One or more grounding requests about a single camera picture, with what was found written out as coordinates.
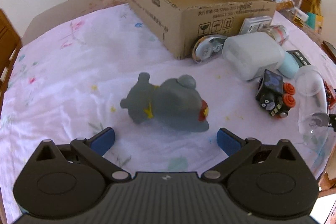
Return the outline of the light blue round case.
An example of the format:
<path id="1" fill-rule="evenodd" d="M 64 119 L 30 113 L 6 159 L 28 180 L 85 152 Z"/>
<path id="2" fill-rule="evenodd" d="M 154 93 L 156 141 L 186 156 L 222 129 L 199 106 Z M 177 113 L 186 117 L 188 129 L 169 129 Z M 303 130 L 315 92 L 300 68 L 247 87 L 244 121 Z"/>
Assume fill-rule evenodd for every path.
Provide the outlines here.
<path id="1" fill-rule="evenodd" d="M 295 58 L 287 51 L 285 51 L 284 61 L 277 69 L 284 77 L 293 79 L 299 70 L 299 65 Z"/>

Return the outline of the open cardboard box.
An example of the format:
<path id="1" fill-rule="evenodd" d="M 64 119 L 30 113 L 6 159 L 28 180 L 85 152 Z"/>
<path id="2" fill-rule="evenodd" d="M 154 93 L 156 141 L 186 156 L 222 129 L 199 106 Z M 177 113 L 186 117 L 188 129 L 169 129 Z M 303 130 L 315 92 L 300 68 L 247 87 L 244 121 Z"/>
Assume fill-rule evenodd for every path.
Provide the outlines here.
<path id="1" fill-rule="evenodd" d="M 271 0 L 127 0 L 131 9 L 176 59 L 184 59 L 198 38 L 235 36 L 246 18 L 274 15 Z"/>

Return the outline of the grey elephant toy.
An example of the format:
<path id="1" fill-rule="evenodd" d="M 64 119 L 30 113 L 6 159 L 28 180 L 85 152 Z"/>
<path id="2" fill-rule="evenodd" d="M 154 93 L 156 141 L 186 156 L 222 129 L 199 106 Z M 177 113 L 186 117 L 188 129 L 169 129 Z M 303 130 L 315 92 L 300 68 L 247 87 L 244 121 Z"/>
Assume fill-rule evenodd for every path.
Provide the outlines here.
<path id="1" fill-rule="evenodd" d="M 155 118 L 178 131 L 209 129 L 209 106 L 196 90 L 197 83 L 191 75 L 167 79 L 161 85 L 151 84 L 149 80 L 149 73 L 140 73 L 137 83 L 120 102 L 134 123 Z"/>

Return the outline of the pink floral tablecloth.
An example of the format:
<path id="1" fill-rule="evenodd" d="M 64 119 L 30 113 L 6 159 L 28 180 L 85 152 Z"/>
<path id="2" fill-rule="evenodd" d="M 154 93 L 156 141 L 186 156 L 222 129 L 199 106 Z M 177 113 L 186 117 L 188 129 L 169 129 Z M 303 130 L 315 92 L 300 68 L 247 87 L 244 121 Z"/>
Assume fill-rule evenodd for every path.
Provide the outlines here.
<path id="1" fill-rule="evenodd" d="M 150 82 L 191 75 L 209 106 L 209 129 L 179 132 L 157 119 L 135 124 L 120 107 L 141 72 Z M 24 46 L 15 62 L 1 113 L 1 192 L 8 223 L 21 212 L 13 185 L 38 144 L 68 144 L 106 127 L 116 143 L 105 157 L 130 173 L 202 173 L 226 158 L 218 129 L 265 144 L 289 139 L 315 176 L 324 170 L 335 133 L 309 139 L 298 129 L 299 109 L 272 118 L 255 100 L 257 80 L 246 82 L 222 57 L 203 64 L 177 60 L 135 15 L 120 5 L 70 20 Z"/>

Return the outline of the black toy train car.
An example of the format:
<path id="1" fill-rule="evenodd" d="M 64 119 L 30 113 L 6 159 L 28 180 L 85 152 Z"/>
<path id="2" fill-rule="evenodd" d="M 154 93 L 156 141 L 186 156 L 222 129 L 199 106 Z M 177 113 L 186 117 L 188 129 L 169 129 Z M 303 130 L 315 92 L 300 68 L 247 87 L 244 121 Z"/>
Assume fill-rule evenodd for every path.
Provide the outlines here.
<path id="1" fill-rule="evenodd" d="M 270 116 L 286 118 L 296 105 L 294 95 L 295 87 L 291 83 L 284 82 L 282 76 L 266 69 L 259 81 L 255 99 Z"/>

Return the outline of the black digital timer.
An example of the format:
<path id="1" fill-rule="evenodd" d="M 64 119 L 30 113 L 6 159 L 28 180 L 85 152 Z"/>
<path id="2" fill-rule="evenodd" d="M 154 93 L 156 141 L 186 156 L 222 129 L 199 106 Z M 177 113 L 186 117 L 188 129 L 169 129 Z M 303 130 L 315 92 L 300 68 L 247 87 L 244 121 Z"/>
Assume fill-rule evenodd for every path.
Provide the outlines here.
<path id="1" fill-rule="evenodd" d="M 309 60 L 299 50 L 292 50 L 286 52 L 288 52 L 295 59 L 299 67 L 311 65 Z"/>

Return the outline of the wooden chair far left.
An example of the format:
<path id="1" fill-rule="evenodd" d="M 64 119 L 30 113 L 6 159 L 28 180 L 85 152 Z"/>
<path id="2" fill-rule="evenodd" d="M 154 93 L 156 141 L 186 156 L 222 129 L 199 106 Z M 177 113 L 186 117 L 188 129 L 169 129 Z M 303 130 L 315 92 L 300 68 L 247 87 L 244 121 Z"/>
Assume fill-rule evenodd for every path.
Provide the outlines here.
<path id="1" fill-rule="evenodd" d="M 3 97 L 9 85 L 9 79 L 13 71 L 15 60 L 22 47 L 21 37 L 13 28 L 11 21 L 1 9 L 1 107 L 3 105 Z"/>

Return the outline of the white plastic container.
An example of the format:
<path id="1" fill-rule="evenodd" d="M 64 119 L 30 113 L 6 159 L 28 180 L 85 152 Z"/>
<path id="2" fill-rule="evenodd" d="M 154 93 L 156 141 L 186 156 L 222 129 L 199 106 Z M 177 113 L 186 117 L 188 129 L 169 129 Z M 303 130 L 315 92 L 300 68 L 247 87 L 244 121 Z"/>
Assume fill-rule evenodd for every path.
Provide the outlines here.
<path id="1" fill-rule="evenodd" d="M 255 32 L 227 38 L 222 55 L 242 80 L 249 81 L 262 76 L 266 69 L 278 69 L 285 51 L 265 32 Z"/>

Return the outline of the clear plastic jar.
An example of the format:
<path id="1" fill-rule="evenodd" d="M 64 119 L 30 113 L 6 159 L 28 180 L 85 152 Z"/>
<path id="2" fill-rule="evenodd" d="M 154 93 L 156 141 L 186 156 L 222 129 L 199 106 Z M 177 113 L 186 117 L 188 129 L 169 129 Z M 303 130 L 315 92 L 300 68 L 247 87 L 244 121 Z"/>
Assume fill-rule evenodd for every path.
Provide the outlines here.
<path id="1" fill-rule="evenodd" d="M 315 66 L 304 65 L 298 70 L 295 89 L 299 102 L 299 132 L 306 145 L 318 147 L 327 138 L 329 110 L 323 78 Z"/>

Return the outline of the capsule bottle silver lid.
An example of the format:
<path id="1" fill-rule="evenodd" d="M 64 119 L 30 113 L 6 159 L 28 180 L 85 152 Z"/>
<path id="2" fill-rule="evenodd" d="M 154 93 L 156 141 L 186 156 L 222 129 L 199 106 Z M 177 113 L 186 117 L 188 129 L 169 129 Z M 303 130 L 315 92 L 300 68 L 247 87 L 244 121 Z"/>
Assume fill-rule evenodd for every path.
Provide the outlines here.
<path id="1" fill-rule="evenodd" d="M 263 27 L 260 31 L 268 34 L 280 46 L 282 46 L 289 37 L 288 31 L 283 25 L 266 26 Z"/>

